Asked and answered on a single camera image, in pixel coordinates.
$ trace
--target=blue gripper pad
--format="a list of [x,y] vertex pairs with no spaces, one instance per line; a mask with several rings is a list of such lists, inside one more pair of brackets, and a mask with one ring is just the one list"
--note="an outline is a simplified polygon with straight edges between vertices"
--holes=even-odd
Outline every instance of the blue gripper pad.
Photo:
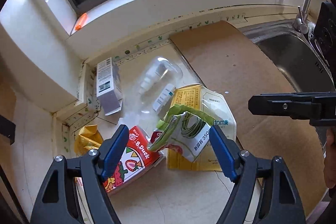
[[236,168],[239,168],[236,165],[236,161],[239,160],[238,153],[240,152],[238,146],[234,141],[226,138],[219,126],[210,128],[209,140],[224,175],[232,182],[235,182],[238,179]]
[[112,138],[105,140],[99,148],[101,181],[111,177],[120,161],[129,139],[129,129],[126,125],[119,126]]

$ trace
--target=stainless steel sink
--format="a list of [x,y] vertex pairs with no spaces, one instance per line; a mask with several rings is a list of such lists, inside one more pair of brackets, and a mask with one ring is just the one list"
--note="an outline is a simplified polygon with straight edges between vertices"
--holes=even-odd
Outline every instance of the stainless steel sink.
[[[240,28],[277,66],[296,92],[332,92],[331,73],[305,37],[292,27],[293,20]],[[318,127],[321,145],[326,128]]]

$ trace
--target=orange marker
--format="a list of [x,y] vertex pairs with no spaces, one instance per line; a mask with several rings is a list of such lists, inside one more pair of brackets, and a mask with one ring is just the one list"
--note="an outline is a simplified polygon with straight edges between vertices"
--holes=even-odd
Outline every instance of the orange marker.
[[77,22],[76,22],[76,25],[75,25],[75,30],[76,31],[78,31],[81,28],[83,28],[86,19],[87,19],[87,13],[83,13],[83,15],[81,15],[79,17],[79,19],[77,20]]

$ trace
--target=crumpled yellow packaging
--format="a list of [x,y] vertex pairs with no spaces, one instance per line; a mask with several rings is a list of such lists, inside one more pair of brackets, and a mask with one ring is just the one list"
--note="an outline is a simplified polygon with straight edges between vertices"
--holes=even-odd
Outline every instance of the crumpled yellow packaging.
[[83,126],[75,138],[74,150],[77,155],[84,155],[90,149],[98,149],[103,138],[97,130],[98,125]]

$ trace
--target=white box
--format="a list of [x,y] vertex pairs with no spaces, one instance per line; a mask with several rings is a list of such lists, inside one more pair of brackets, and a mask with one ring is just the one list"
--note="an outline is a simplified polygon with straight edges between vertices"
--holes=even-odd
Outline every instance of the white box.
[[108,58],[97,65],[97,98],[105,115],[121,110],[123,95],[120,89],[119,68]]

